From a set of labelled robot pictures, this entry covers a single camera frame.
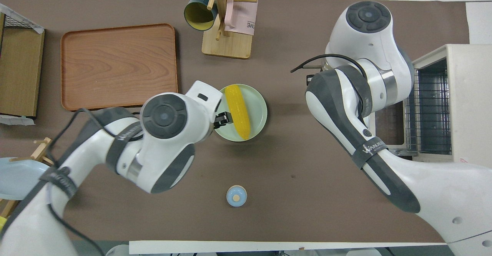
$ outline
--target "black cable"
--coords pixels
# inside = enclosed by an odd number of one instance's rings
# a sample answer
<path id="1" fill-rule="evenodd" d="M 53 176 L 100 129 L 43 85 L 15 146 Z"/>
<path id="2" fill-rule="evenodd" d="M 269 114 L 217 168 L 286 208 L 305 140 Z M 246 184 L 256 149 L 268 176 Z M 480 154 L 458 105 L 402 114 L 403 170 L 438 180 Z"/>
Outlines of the black cable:
<path id="1" fill-rule="evenodd" d="M 116 135 L 114 135 L 113 133 L 111 133 L 109 130 L 107 130 L 103 125 L 102 123 L 94 116 L 94 114 L 89 111 L 88 109 L 86 108 L 81 108 L 81 109 L 78 109 L 77 111 L 75 111 L 75 113 L 73 113 L 72 115 L 72 118 L 70 119 L 70 121 L 67 123 L 67 125 L 63 128 L 63 130 L 60 131 L 60 133 L 58 133 L 58 135 L 56 135 L 56 137 L 48 144 L 48 148 L 46 149 L 46 156 L 47 158 L 49 158 L 52 162 L 53 162 L 53 165 L 56 167 L 56 168 L 59 168 L 60 167 L 60 164 L 58 163 L 58 161 L 55 159 L 55 157 L 51 154 L 51 149 L 53 148 L 53 146 L 55 145 L 55 143 L 58 141 L 58 139 L 65 133 L 65 131 L 67 131 L 67 129 L 72 125 L 73 121 L 75 120 L 76 116 L 80 113 L 80 112 L 85 112 L 88 114 L 89 118 L 99 127 L 100 130 L 104 130 L 104 132 L 106 132 L 108 135 L 110 135 L 111 137 L 116 137 Z M 136 136 L 136 137 L 132 137 L 130 138 L 129 142 L 133 142 L 133 141 L 137 141 L 137 140 L 140 140 L 144 137 L 144 135 L 140 135 L 140 136 Z"/>
<path id="2" fill-rule="evenodd" d="M 362 76 L 364 76 L 364 78 L 367 79 L 366 71 L 364 70 L 364 68 L 362 68 L 362 66 L 359 63 L 357 63 L 357 61 L 355 61 L 354 59 L 352 59 L 350 57 L 347 57 L 345 55 L 333 54 L 333 53 L 321 54 L 321 55 L 315 56 L 313 58 L 309 58 L 308 60 L 302 62 L 300 65 L 298 65 L 297 67 L 295 67 L 294 69 L 292 69 L 290 71 L 290 73 L 293 73 L 293 72 L 295 72 L 298 69 L 302 69 L 304 67 L 304 65 L 306 65 L 309 62 L 312 62 L 312 61 L 317 60 L 317 59 L 320 59 L 320 58 L 326 58 L 326 57 L 341 58 L 341 59 L 344 59 L 344 60 L 349 61 L 350 63 L 354 64 L 361 71 Z"/>
<path id="3" fill-rule="evenodd" d="M 367 79 L 367 74 L 366 74 L 366 71 L 364 70 L 364 68 L 362 68 L 362 66 L 357 63 L 357 61 L 355 61 L 354 59 L 350 58 L 350 57 L 347 57 L 345 55 L 341 55 L 341 54 L 332 54 L 332 53 L 329 53 L 329 54 L 321 54 L 321 55 L 318 55 L 318 56 L 314 56 L 313 58 L 309 58 L 308 60 L 302 62 L 300 65 L 298 65 L 297 67 L 295 67 L 294 69 L 292 69 L 290 71 L 290 73 L 293 73 L 295 72 L 296 70 L 299 70 L 299 69 L 302 69 L 304 67 L 304 65 L 306 65 L 307 63 L 309 62 L 312 62 L 314 60 L 317 60 L 317 59 L 320 59 L 320 58 L 326 58 L 326 57 L 334 57 L 334 58 L 341 58 L 341 59 L 344 59 L 344 60 L 347 60 L 349 61 L 350 63 L 354 64 L 359 70 L 360 72 L 362 73 L 362 76 L 364 76 L 365 79 Z M 360 100 L 360 103 L 357 107 L 357 112 L 359 114 L 358 116 L 358 120 L 360 122 L 362 122 L 362 124 L 366 124 L 364 122 L 364 118 L 362 117 L 362 96 L 360 95 L 360 93 L 357 91 L 357 89 L 354 87 L 354 90 L 355 90 L 355 93 L 357 94 L 357 96 L 359 97 L 359 100 Z"/>
<path id="4" fill-rule="evenodd" d="M 70 224 L 68 224 L 60 216 L 58 216 L 58 214 L 53 209 L 53 206 L 51 205 L 51 191 L 48 191 L 48 196 L 49 196 L 50 203 L 48 203 L 47 206 L 48 206 L 48 209 L 49 209 L 51 215 L 53 216 L 53 218 L 55 218 L 59 223 L 61 223 L 65 228 L 70 230 L 72 233 L 74 233 L 75 235 L 84 239 L 86 242 L 90 243 L 101 254 L 101 256 L 105 256 L 105 254 L 102 251 L 102 249 L 100 248 L 100 246 L 98 246 L 93 240 L 91 240 L 89 237 L 87 237 L 86 235 L 79 232 L 77 229 L 73 228 Z"/>
<path id="5" fill-rule="evenodd" d="M 391 253 L 391 255 L 392 255 L 392 256 L 395 256 L 395 255 L 393 254 L 393 252 L 390 250 L 390 248 L 389 248 L 389 247 L 385 247 L 385 249 L 386 249 L 389 253 Z"/>

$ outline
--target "yellow object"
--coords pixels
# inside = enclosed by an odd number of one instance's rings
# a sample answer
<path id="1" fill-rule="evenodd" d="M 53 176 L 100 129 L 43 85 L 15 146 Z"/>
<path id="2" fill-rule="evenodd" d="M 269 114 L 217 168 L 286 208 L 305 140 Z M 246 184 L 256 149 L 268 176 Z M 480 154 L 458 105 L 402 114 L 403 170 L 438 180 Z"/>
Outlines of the yellow object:
<path id="1" fill-rule="evenodd" d="M 3 228 L 6 222 L 7 222 L 6 218 L 0 217 L 0 230 Z"/>
<path id="2" fill-rule="evenodd" d="M 236 131 L 244 140 L 249 139 L 251 126 L 249 125 L 248 110 L 239 86 L 236 84 L 227 86 L 224 92 Z"/>

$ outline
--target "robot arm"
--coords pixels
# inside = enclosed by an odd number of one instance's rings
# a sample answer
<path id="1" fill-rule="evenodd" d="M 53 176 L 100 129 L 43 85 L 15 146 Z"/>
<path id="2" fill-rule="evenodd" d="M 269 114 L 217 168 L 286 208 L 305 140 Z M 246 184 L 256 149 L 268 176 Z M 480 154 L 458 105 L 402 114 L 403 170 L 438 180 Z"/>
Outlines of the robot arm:
<path id="1" fill-rule="evenodd" d="M 411 91 L 413 68 L 393 40 L 386 7 L 376 2 L 348 7 L 326 52 L 354 58 L 363 70 L 327 58 L 328 65 L 336 68 L 316 74 L 306 90 L 316 120 L 383 195 L 427 221 L 455 255 L 492 255 L 492 194 L 487 191 L 492 170 L 466 163 L 404 160 L 391 154 L 361 121 Z"/>
<path id="2" fill-rule="evenodd" d="M 58 160 L 60 167 L 50 168 L 8 219 L 0 233 L 0 254 L 77 255 L 57 216 L 100 163 L 148 193 L 174 187 L 191 165 L 193 144 L 211 133 L 221 98 L 221 92 L 196 81 L 186 95 L 151 97 L 140 121 L 124 108 L 95 111 L 104 129 L 91 120 L 85 124 Z"/>

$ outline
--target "cup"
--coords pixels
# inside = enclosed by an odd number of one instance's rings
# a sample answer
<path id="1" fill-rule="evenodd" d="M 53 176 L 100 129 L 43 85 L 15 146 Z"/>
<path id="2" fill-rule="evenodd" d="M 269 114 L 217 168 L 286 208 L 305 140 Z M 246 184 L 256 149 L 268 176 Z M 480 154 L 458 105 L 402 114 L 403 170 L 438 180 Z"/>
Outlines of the cup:
<path id="1" fill-rule="evenodd" d="M 189 0 L 184 8 L 184 19 L 196 30 L 209 30 L 217 17 L 217 5 L 214 3 L 212 10 L 207 9 L 209 0 Z"/>
<path id="2" fill-rule="evenodd" d="M 227 0 L 225 31 L 254 35 L 258 2 L 234 2 Z"/>

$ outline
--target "wooden tray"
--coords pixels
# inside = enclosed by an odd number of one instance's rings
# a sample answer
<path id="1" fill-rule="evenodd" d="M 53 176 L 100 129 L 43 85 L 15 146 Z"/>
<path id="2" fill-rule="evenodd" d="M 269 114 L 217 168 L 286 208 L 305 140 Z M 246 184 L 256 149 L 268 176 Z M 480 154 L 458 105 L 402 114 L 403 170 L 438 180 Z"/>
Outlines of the wooden tray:
<path id="1" fill-rule="evenodd" d="M 61 38 L 65 109 L 141 106 L 166 91 L 178 91 L 171 25 L 82 30 Z"/>

